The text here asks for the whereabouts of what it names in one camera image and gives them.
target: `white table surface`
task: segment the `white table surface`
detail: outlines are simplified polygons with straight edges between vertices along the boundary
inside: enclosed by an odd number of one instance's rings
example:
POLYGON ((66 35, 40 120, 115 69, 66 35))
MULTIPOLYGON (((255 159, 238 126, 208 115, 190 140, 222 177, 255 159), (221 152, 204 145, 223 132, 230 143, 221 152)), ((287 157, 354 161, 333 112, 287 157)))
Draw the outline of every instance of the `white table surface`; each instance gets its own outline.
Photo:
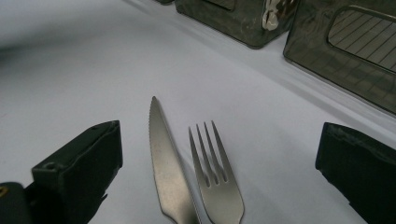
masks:
POLYGON ((396 119, 287 63, 287 34, 249 49, 152 0, 2 0, 0 182, 118 119, 123 160, 90 223, 172 223, 149 151, 157 96, 203 223, 188 127, 214 120, 245 202, 242 223, 363 224, 315 169, 325 121, 396 147, 396 119))

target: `knife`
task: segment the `knife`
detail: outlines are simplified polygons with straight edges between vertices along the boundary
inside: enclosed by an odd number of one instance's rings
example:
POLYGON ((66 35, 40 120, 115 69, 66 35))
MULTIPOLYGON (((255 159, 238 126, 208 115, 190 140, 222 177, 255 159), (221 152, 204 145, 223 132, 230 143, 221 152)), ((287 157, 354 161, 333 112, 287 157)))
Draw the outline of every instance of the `knife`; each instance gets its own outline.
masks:
POLYGON ((155 185, 163 213, 177 224, 201 223, 155 96, 151 100, 148 127, 155 185))

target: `fork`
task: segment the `fork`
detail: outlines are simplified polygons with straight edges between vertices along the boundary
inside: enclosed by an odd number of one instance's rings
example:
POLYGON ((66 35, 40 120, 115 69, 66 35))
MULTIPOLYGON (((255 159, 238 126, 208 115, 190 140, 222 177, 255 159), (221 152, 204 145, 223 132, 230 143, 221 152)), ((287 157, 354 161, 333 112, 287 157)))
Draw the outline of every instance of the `fork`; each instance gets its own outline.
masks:
POLYGON ((197 124, 196 128, 205 162, 206 175, 204 174, 203 168, 201 166, 194 139, 192 137, 191 128, 189 128, 189 136, 195 173, 201 191, 201 196, 204 201, 205 210, 210 220, 215 224, 240 223, 242 215, 244 215, 244 203, 233 176, 233 170, 231 169, 231 165, 225 153, 224 146, 221 143, 215 123, 212 120, 213 132, 216 137, 223 168, 221 168, 219 165, 215 150, 210 140, 206 123, 204 123, 204 125, 207 143, 209 145, 214 167, 213 170, 210 166, 209 158, 207 157, 204 147, 204 141, 202 140, 202 136, 197 124))

